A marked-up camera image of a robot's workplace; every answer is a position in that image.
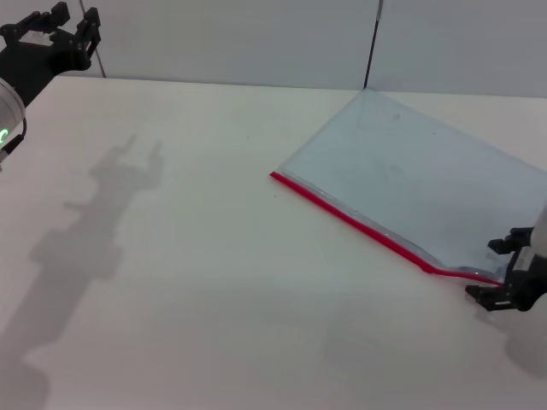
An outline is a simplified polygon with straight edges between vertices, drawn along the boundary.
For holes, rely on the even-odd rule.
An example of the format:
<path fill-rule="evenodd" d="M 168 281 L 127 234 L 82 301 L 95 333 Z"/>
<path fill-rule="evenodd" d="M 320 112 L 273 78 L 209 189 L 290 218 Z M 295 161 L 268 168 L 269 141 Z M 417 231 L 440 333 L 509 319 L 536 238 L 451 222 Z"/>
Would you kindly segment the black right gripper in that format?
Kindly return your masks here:
<path fill-rule="evenodd" d="M 536 255 L 531 246 L 532 227 L 512 228 L 505 238 L 492 239 L 488 248 L 497 255 L 513 255 L 503 287 L 476 284 L 465 286 L 468 296 L 486 311 L 516 309 L 529 311 L 546 293 L 546 259 Z"/>

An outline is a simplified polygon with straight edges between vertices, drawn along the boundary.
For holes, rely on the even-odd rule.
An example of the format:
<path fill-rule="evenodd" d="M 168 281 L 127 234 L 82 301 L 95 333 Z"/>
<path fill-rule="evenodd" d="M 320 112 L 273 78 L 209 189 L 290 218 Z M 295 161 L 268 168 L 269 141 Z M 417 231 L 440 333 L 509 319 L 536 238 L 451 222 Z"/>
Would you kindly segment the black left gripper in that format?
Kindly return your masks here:
<path fill-rule="evenodd" d="M 85 71 L 101 41 L 101 20 L 96 7 L 89 8 L 75 34 L 58 30 L 70 19 L 65 2 L 48 12 L 34 11 L 15 24 L 1 26 L 6 47 L 1 51 L 1 79 L 21 98 L 25 107 L 58 75 Z M 21 39 L 29 32 L 53 33 L 49 46 L 29 44 Z"/>

